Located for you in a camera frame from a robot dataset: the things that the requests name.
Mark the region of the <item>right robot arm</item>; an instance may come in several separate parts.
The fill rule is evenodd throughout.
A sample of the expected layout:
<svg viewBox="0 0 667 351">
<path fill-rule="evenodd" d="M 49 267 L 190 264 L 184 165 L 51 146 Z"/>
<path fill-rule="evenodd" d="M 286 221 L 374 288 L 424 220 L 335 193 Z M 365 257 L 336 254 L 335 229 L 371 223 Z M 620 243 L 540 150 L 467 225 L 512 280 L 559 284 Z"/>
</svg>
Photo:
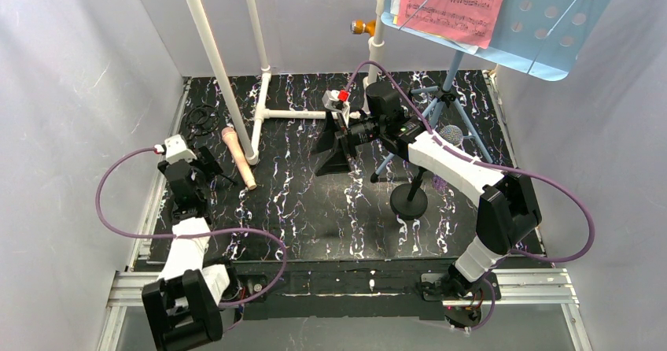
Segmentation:
<svg viewBox="0 0 667 351">
<path fill-rule="evenodd" d="M 328 154 L 315 174 L 350 172 L 357 146 L 379 140 L 390 153 L 416 165 L 420 174 L 432 172 L 465 194 L 477 206 L 474 239 L 442 277 L 423 282 L 421 290 L 440 300 L 474 292 L 484 275 L 541 223 L 532 180 L 479 166 L 418 116 L 408 116 L 400 91 L 390 82 L 366 89 L 368 110 L 360 110 L 358 118 L 350 116 L 348 97 L 347 91 L 322 96 L 326 123 L 311 151 Z"/>
</svg>

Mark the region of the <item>blue music stand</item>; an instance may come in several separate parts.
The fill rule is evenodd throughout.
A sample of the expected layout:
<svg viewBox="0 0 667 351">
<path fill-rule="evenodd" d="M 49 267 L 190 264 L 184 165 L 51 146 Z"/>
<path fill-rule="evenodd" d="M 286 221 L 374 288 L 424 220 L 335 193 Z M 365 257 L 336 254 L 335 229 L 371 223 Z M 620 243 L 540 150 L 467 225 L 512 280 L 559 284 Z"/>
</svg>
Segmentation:
<svg viewBox="0 0 667 351">
<path fill-rule="evenodd" d="M 610 0 L 503 0 L 492 40 L 485 49 L 467 49 L 433 35 L 398 28 L 390 13 L 397 0 L 378 0 L 378 19 L 390 28 L 441 44 L 546 81 L 569 75 L 580 49 Z"/>
</svg>

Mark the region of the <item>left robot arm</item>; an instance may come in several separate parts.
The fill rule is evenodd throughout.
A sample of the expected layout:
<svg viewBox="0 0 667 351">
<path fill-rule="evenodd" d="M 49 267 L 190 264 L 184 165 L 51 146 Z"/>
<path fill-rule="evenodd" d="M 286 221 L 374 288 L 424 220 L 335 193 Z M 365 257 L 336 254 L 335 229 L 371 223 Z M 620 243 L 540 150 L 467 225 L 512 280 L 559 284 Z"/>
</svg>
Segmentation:
<svg viewBox="0 0 667 351">
<path fill-rule="evenodd" d="M 176 136 L 156 150 L 165 156 L 158 169 L 174 200 L 174 238 L 157 280 L 142 288 L 142 303 L 158 350 L 191 350 L 223 336 L 219 303 L 230 276 L 225 264 L 204 263 L 210 184 L 223 170 L 208 148 L 191 150 Z"/>
</svg>

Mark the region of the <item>black round-base microphone stand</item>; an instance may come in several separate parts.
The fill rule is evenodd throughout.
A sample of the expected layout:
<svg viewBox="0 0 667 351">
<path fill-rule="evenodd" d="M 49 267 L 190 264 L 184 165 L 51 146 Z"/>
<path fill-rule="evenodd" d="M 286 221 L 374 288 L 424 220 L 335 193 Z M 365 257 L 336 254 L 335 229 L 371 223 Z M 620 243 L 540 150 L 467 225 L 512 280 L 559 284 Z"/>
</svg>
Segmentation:
<svg viewBox="0 0 667 351">
<path fill-rule="evenodd" d="M 390 196 L 391 210 L 402 220 L 416 220 L 428 209 L 428 198 L 422 189 L 425 168 L 419 167 L 411 183 L 396 187 Z"/>
</svg>

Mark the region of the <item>pink microphone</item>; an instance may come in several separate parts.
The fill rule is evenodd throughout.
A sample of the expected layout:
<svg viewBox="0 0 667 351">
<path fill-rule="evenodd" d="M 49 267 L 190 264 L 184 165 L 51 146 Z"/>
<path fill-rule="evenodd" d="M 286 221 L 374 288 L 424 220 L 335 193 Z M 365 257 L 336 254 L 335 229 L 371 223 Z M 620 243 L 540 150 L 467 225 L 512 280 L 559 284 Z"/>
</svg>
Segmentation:
<svg viewBox="0 0 667 351">
<path fill-rule="evenodd" d="M 221 131 L 221 135 L 246 187 L 249 190 L 255 190 L 257 188 L 256 180 L 239 143 L 237 132 L 232 127 L 225 127 Z"/>
</svg>

